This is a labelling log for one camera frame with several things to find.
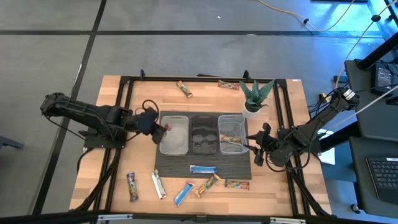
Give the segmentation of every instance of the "yellow cable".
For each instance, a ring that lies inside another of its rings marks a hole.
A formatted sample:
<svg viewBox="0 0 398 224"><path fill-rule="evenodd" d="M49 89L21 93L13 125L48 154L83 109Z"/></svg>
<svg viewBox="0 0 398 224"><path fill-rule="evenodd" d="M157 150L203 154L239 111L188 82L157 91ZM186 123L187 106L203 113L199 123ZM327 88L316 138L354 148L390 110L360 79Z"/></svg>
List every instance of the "yellow cable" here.
<svg viewBox="0 0 398 224"><path fill-rule="evenodd" d="M378 16L380 16L386 9L388 9L388 7L390 7L392 4L394 4L394 3L397 2L397 1L398 1L398 0L392 1L387 7L385 7L385 8L378 14ZM344 59L344 62L347 61L347 59L348 59L349 55L351 54L351 52L352 52L352 51L354 50L354 48L358 45L359 41L360 41L360 40L362 39L362 37L365 35L366 31L368 31L368 29L373 25L373 23L374 23L374 21L372 21L372 22L370 23L370 25L368 26L368 28L366 28L366 30L362 33L361 37L360 37L360 38L358 39L358 41L354 44L354 47L348 52L348 55L347 55L347 57ZM338 87L338 80L340 79L341 73L343 72L343 69L344 69L344 62L343 62L343 64L341 65L340 72L338 73L335 88Z"/></svg>
<svg viewBox="0 0 398 224"><path fill-rule="evenodd" d="M270 9L273 9L273 10L276 10L276 11L279 11L279 12L288 13L288 14L290 14L290 15L300 17L300 18L302 18L302 19L304 19L304 20L306 19L306 18L304 18L303 16L301 16L301 15L295 13L295 12L290 12L290 11L287 11L287 10L283 10L283 9L279 9L279 8L277 8L277 7L270 6L269 4L267 4L267 3L265 3L265 2L263 2L263 1L261 1L261 0L258 0L258 1L259 1L261 4L263 4L263 5L267 6L267 7L269 7ZM318 30L317 28L315 28L315 27L310 23L310 21L308 21L306 24L308 24L310 27L312 27L313 30L315 30L315 31L317 31L317 32L326 32L326 31L330 30L331 28L333 28L335 25L337 25L337 23L339 23L339 21L340 21L340 20L343 18L343 16L348 12L349 8L353 5L354 2L355 2L355 0L352 0L351 3L349 4L349 6L347 7L347 9L345 10L345 12L343 13L343 15L341 15L341 17L340 17L331 27L329 27L329 28L327 28L327 29L325 29L325 30Z"/></svg>

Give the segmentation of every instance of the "wrapped snack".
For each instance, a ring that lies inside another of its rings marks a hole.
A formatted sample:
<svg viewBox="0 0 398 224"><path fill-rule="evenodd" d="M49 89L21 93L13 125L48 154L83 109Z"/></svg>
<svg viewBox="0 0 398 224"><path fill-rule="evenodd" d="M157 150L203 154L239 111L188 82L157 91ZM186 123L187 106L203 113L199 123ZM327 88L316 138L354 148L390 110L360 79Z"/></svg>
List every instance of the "wrapped snack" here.
<svg viewBox="0 0 398 224"><path fill-rule="evenodd" d="M190 98L193 96L193 94L188 90L188 88L181 81L178 81L175 84L180 88L180 90L184 93L184 95L187 98Z"/></svg>
<svg viewBox="0 0 398 224"><path fill-rule="evenodd" d="M138 192L137 192L134 172L130 172L127 174L127 183L129 184L130 202L134 202L138 199Z"/></svg>
<svg viewBox="0 0 398 224"><path fill-rule="evenodd" d="M248 181L225 180L225 187L249 190L249 184Z"/></svg>
<svg viewBox="0 0 398 224"><path fill-rule="evenodd" d="M221 80L218 80L218 87L231 88L233 90L239 90L239 84L238 83L228 83L228 82L224 82L224 81L221 81Z"/></svg>
<svg viewBox="0 0 398 224"><path fill-rule="evenodd" d="M181 202L184 200L184 198L188 195L189 191L195 186L195 184L187 182L186 186L182 191L176 196L174 199L174 203L177 205L177 207L180 206Z"/></svg>
<svg viewBox="0 0 398 224"><path fill-rule="evenodd" d="M198 196L198 198L201 198L201 196L206 193L206 191L213 186L215 183L217 183L220 179L220 177L217 176L217 174L213 174L210 179L208 179L203 186L201 186L198 190L195 191L195 195Z"/></svg>
<svg viewBox="0 0 398 224"><path fill-rule="evenodd" d="M159 197L159 199L166 198L167 197L166 191L163 188L162 181L160 180L159 177L159 171L157 169L152 172L152 180L154 181L157 196Z"/></svg>
<svg viewBox="0 0 398 224"><path fill-rule="evenodd" d="M191 174L215 174L217 173L217 167L190 165L189 171Z"/></svg>
<svg viewBox="0 0 398 224"><path fill-rule="evenodd" d="M224 134L220 134L220 141L221 142L229 142L229 143L233 143L233 144L242 144L241 137L229 137Z"/></svg>

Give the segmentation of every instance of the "black rubber mat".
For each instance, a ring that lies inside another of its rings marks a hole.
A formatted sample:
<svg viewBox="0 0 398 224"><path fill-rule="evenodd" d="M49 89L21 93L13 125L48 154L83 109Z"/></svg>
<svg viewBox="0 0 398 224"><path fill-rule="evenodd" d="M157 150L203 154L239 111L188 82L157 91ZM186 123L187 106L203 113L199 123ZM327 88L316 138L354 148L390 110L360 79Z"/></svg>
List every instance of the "black rubber mat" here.
<svg viewBox="0 0 398 224"><path fill-rule="evenodd" d="M231 113L201 113L201 112L183 112L183 111L161 111L160 120L163 116L180 115L189 118L189 133L191 131L191 117L193 115L216 115ZM246 135L248 135L248 123L245 121ZM188 152L185 156L166 156L159 151L159 145L156 150L155 169L158 169L161 177L179 177L179 178L208 178L210 174L191 174L190 165L198 166L216 166L217 175L222 179L241 179L251 180L251 162L249 152L241 155L223 155L220 152L220 145L217 145L215 155L196 155L192 152L189 144Z"/></svg>

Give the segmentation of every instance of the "plastic container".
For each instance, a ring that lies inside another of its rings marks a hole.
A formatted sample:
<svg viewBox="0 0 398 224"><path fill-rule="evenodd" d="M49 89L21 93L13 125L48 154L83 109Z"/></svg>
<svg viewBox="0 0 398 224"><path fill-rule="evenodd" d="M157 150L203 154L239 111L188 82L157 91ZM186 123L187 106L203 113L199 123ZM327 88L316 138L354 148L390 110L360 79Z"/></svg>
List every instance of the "plastic container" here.
<svg viewBox="0 0 398 224"><path fill-rule="evenodd" d="M239 155L247 152L249 149L244 147L247 144L246 130L244 127L245 118L239 114L221 115L218 117L218 131L220 136L228 136L233 138L241 138L241 143L221 142L220 151L224 155Z"/></svg>
<svg viewBox="0 0 398 224"><path fill-rule="evenodd" d="M217 116L192 116L192 151L199 155L214 155L218 145Z"/></svg>
<svg viewBox="0 0 398 224"><path fill-rule="evenodd" d="M164 116L160 125L165 126L166 124L172 128L160 142L160 152L166 156L184 156L188 152L188 117Z"/></svg>

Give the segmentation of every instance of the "white flower pot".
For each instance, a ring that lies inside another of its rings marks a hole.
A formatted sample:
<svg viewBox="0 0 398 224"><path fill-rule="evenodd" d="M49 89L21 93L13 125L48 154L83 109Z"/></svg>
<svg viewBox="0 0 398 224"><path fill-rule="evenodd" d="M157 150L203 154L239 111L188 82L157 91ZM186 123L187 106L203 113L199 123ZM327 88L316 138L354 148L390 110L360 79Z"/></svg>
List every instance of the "white flower pot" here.
<svg viewBox="0 0 398 224"><path fill-rule="evenodd" d="M242 106L242 110L241 110L242 115L243 115L245 118L247 118L247 119L257 118L257 116L259 115L261 109L257 110L256 112L250 112L250 111L248 111L248 109L246 109L246 107L244 106L245 103L246 103L246 102L243 102L243 106Z"/></svg>

